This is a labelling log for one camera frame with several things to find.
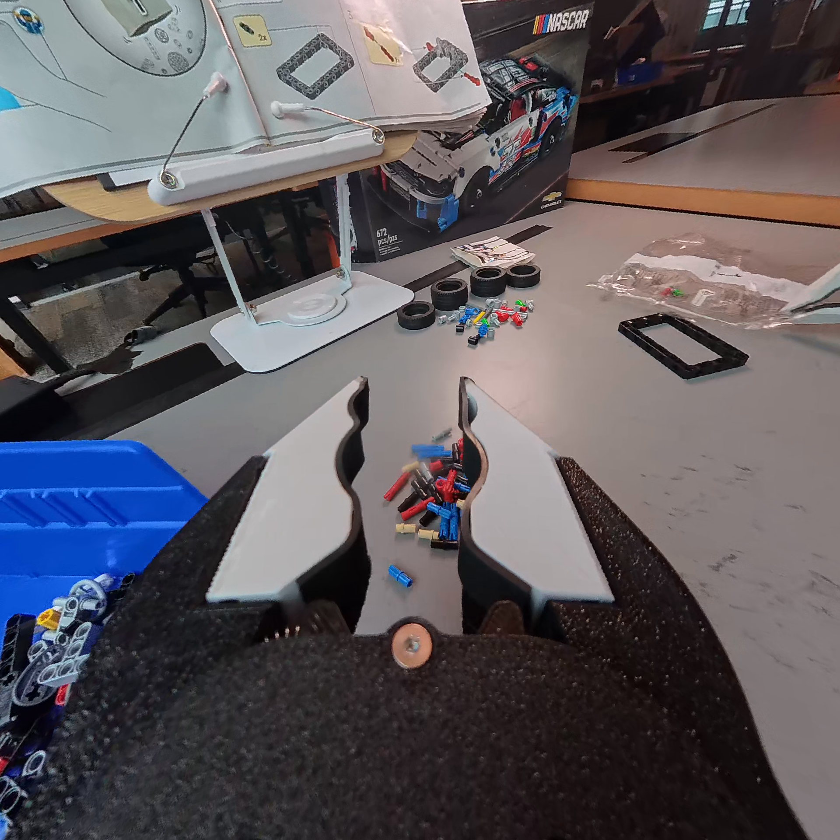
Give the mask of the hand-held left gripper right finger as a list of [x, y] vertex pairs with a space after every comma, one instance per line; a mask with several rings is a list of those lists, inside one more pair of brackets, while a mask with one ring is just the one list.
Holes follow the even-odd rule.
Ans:
[[458, 384], [469, 493], [460, 515], [458, 577], [465, 634], [512, 602], [539, 633], [551, 604], [614, 608], [616, 597], [561, 457], [471, 378]]

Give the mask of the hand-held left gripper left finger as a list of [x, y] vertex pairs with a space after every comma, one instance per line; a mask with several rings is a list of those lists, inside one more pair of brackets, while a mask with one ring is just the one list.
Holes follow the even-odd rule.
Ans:
[[356, 630], [370, 582], [361, 502], [370, 387], [358, 376], [258, 459], [208, 604], [333, 602]]

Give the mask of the pile of small connector pins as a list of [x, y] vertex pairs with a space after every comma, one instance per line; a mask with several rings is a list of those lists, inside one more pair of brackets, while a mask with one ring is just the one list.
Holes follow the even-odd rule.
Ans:
[[376, 507], [382, 577], [407, 598], [438, 575], [458, 573], [467, 591], [487, 587], [492, 560], [479, 546], [472, 501], [479, 481], [479, 449], [466, 426], [411, 446], [408, 463]]

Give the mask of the black building frame assembly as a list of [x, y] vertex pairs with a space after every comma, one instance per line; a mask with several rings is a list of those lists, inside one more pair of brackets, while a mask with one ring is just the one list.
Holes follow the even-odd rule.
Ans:
[[[665, 326], [678, 331], [700, 347], [710, 351], [712, 357], [697, 364], [689, 364], [682, 360], [651, 336], [652, 329]], [[718, 336], [693, 322], [664, 312], [622, 321], [618, 324], [617, 331], [686, 382], [735, 371], [744, 367], [749, 361], [747, 353]]]

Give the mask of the cluster of mixed small parts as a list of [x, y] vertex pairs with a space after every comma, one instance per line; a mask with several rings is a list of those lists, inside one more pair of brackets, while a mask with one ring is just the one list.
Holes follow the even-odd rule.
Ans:
[[453, 311], [438, 311], [436, 323], [452, 329], [464, 337], [468, 347], [476, 348], [493, 341], [499, 331], [515, 332], [524, 328], [535, 309], [535, 300], [517, 298], [513, 301], [489, 298], [479, 306], [461, 305]]

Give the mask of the building instruction booklet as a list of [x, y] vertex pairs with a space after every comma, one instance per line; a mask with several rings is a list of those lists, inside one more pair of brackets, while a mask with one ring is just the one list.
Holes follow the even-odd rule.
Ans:
[[490, 104], [461, 2], [1, 3], [2, 197]]

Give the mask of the grey desk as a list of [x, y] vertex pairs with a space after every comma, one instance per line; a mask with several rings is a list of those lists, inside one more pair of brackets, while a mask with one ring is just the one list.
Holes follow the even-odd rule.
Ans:
[[[688, 232], [838, 261], [836, 230], [574, 205], [528, 243], [524, 329], [471, 350], [390, 317], [123, 420], [209, 502], [106, 628], [11, 837], [838, 838], [837, 331], [712, 323], [747, 363], [681, 381], [594, 282]], [[358, 376], [356, 632], [204, 605], [263, 452]], [[614, 605], [484, 617], [457, 554], [394, 536], [383, 489], [462, 377], [553, 450]]]

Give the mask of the clear plastic bags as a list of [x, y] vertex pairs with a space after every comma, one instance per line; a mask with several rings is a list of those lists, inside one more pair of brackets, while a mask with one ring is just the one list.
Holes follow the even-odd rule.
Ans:
[[[814, 326], [793, 323], [794, 313], [783, 313], [782, 308], [798, 286], [810, 285], [835, 266], [795, 263], [690, 233], [655, 240], [593, 287], [703, 324], [743, 329]], [[838, 290], [818, 307], [835, 304], [839, 305]]]

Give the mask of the grey table with wooden edge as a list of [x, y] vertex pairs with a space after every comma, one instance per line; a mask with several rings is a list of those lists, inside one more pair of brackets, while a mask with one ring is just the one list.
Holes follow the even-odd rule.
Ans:
[[838, 228], [838, 93], [728, 102], [576, 152], [566, 197]]

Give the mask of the white book stand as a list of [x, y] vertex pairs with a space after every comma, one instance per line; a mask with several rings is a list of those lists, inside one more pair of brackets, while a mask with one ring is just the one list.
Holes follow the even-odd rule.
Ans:
[[[385, 131], [404, 129], [420, 119], [421, 105], [435, 95], [407, 79], [402, 68], [356, 61], [342, 74], [337, 61], [318, 78], [301, 67], [280, 67], [271, 61], [251, 78], [231, 56], [224, 64], [210, 59], [201, 70], [213, 70], [184, 133], [198, 120], [196, 141], [202, 154], [172, 156], [150, 178], [148, 194], [159, 207], [200, 207], [215, 245], [221, 241], [212, 207], [223, 197], [256, 189], [270, 191], [279, 182], [324, 175], [336, 169], [339, 209], [339, 267], [300, 292], [278, 302], [253, 306], [241, 291], [226, 257], [224, 272], [240, 310], [212, 329], [212, 336], [248, 372], [264, 373], [317, 350], [329, 341], [359, 329], [412, 297], [393, 284], [352, 271], [350, 255], [350, 189], [348, 174], [365, 164], [385, 162]], [[152, 145], [168, 140], [183, 107], [197, 91], [198, 75], [186, 81], [171, 73], [167, 80], [139, 79], [114, 64], [84, 66], [70, 77], [47, 70], [43, 81], [28, 73], [28, 93], [20, 94], [42, 109], [54, 109], [94, 129], [79, 140], [68, 129], [51, 130], [49, 161], [58, 182], [66, 182], [83, 166], [58, 160], [90, 159], [95, 173], [114, 157], [129, 167], [154, 160]]]

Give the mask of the blue plastic bin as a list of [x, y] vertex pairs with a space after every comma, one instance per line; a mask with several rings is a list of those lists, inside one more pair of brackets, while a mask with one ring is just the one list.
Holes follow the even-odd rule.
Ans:
[[74, 581], [141, 575], [206, 497], [131, 441], [1, 446], [1, 642]]

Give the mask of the black office chair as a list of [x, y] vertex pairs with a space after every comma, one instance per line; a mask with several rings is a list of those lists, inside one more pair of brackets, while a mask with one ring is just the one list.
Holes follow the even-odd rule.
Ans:
[[169, 293], [168, 297], [151, 312], [143, 321], [144, 327], [151, 327], [154, 322], [162, 315], [178, 308], [188, 298], [193, 298], [201, 318], [207, 317], [207, 291], [211, 287], [211, 281], [204, 277], [197, 277], [192, 266], [186, 262], [178, 262], [172, 266], [163, 264], [152, 266], [148, 269], [142, 269], [140, 272], [140, 279], [146, 281], [155, 273], [161, 272], [165, 268], [171, 268], [175, 271], [180, 279], [180, 285]]

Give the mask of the shiny sticker sheet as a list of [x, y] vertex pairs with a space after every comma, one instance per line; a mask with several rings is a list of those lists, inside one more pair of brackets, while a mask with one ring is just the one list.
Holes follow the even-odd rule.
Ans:
[[471, 244], [457, 245], [450, 249], [459, 262], [470, 268], [526, 265], [533, 261], [534, 254], [517, 244], [498, 236]]

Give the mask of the heap of building parts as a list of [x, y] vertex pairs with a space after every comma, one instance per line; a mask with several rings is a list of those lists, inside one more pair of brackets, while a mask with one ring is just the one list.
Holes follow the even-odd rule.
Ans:
[[47, 749], [70, 689], [135, 574], [74, 581], [37, 614], [7, 619], [2, 639], [2, 837], [46, 777]]

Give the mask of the black toy car set box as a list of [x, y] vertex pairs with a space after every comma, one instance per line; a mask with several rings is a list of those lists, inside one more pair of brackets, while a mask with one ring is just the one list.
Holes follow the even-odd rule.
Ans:
[[350, 177], [353, 261], [381, 262], [560, 207], [594, 2], [463, 2], [490, 105]]

